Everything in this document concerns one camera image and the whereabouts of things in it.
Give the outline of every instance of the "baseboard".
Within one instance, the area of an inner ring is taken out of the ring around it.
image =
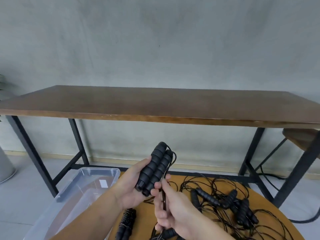
[[[6,155],[10,155],[10,156],[26,156],[27,155],[26,152],[18,152],[18,151],[4,151],[4,152],[6,153]],[[74,155],[40,153],[40,157],[71,160],[74,157]],[[137,163],[137,161],[135,160],[102,158],[102,157],[89,157],[89,160],[92,162],[101,162],[101,163],[110,163],[110,164],[119,164],[119,165],[133,165]],[[183,164],[183,163],[175,163],[174,165],[172,165],[172,168],[185,169],[185,170],[223,172],[223,173],[238,173],[239,171],[239,168],[233,168],[233,167],[205,166],[205,165],[193,165],[193,164]],[[268,170],[267,168],[264,169],[264,172],[273,173],[283,177],[287,177],[290,174],[289,171],[284,171],[284,170],[274,171],[274,170]],[[306,173],[304,177],[311,180],[320,180],[319,173]]]

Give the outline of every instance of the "white planter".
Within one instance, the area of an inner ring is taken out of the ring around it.
[[[0,183],[11,178],[16,172],[11,161],[0,147]]]

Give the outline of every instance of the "black metal table leg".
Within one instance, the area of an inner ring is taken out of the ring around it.
[[[279,192],[273,200],[273,204],[276,207],[280,207],[282,203],[289,196],[291,191],[303,177],[303,175],[310,168],[312,163],[320,154],[320,131],[317,133],[317,136],[312,141],[309,148],[302,154],[297,165],[294,167],[293,171],[290,173],[289,177],[286,179]]]
[[[58,189],[56,185],[53,183],[52,178],[46,169],[46,166],[43,164],[41,157],[39,156],[36,148],[32,144],[32,141],[30,140],[28,134],[26,133],[26,130],[23,128],[19,118],[15,115],[7,115],[6,118],[8,119],[14,132],[17,134],[18,138],[20,139],[22,145],[26,149],[26,152],[28,153],[29,157],[33,161],[35,167],[40,173],[42,179],[44,180],[51,194],[53,195],[53,197],[55,197],[58,194]]]
[[[252,157],[254,155],[254,152],[257,149],[257,146],[260,142],[260,139],[262,137],[264,130],[265,130],[265,128],[261,128],[261,127],[257,128],[256,133],[254,134],[254,137],[253,137],[251,144],[249,146],[248,152],[247,152],[247,154],[244,158],[244,161],[241,165],[241,168],[239,170],[239,173],[238,173],[239,176],[243,176],[246,173],[246,171],[247,171],[246,164],[250,163],[250,161],[252,160]]]
[[[84,165],[89,165],[88,157],[87,157],[85,148],[83,146],[83,143],[82,143],[82,140],[81,140],[81,137],[80,137],[80,133],[79,133],[76,121],[75,121],[75,119],[69,119],[69,122],[70,122],[71,129],[72,129],[72,132],[73,132],[74,137],[75,137],[75,141],[77,142],[79,151],[82,152],[83,163],[84,163]]]

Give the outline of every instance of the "tabletop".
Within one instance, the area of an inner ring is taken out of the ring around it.
[[[172,175],[170,181],[175,182],[178,187],[182,184],[184,181],[185,176],[180,175]],[[203,183],[208,183],[205,178],[196,178],[195,181],[200,181]],[[238,191],[238,198],[242,199],[244,195],[241,193],[240,190],[246,192],[244,187],[240,185],[239,183],[236,183],[237,185],[237,191]],[[176,186],[174,184],[171,184],[171,186],[176,190]],[[204,184],[200,184],[201,188],[205,190],[206,192],[210,193],[211,190],[209,187],[206,187]],[[234,189],[234,186],[224,182],[216,182],[217,189],[225,194],[228,194],[232,189]],[[278,218],[283,225],[286,227],[286,230],[283,230],[281,223],[270,214],[266,214],[263,212],[257,212],[255,215],[257,216],[259,220],[259,224],[256,226],[256,229],[259,231],[261,235],[258,233],[254,234],[253,239],[256,240],[283,240],[282,236],[276,233],[275,231],[279,232],[280,234],[283,234],[285,231],[286,239],[287,240],[303,240],[303,236],[299,233],[299,231],[295,228],[295,226],[290,222],[288,218],[285,217],[282,212],[276,208],[271,202],[269,202],[267,199],[265,199],[260,194],[256,193],[255,191],[249,190],[249,202],[250,202],[250,209],[251,210],[258,210],[263,209],[271,212],[276,218]],[[189,198],[190,193],[186,190],[183,191]],[[157,222],[157,219],[155,218],[154,214],[154,205],[150,205],[147,203],[141,203],[136,208],[137,211],[137,218],[135,220],[132,235],[130,237],[130,240],[149,240],[151,236],[152,229],[154,225]],[[202,210],[203,214],[206,215],[210,219],[216,219],[214,214],[210,212],[206,212],[205,210]],[[230,210],[227,210],[227,214],[233,219],[233,214]],[[118,217],[117,221],[115,222],[110,236],[108,240],[115,239],[116,232],[118,231],[118,226],[121,221],[122,214]],[[248,235],[248,231],[242,231],[245,235]]]
[[[57,85],[0,102],[0,115],[320,128],[320,104],[282,91]]]

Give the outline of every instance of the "gray wall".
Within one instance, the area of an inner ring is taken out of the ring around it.
[[[320,0],[0,0],[0,74],[24,94],[56,84],[283,90],[320,102]],[[68,121],[21,118],[40,152],[75,154]],[[254,128],[82,121],[96,157],[238,167]],[[4,150],[23,151],[7,121]],[[268,129],[255,160],[282,140]],[[286,142],[268,167],[290,170]],[[319,172],[320,163],[312,172]]]

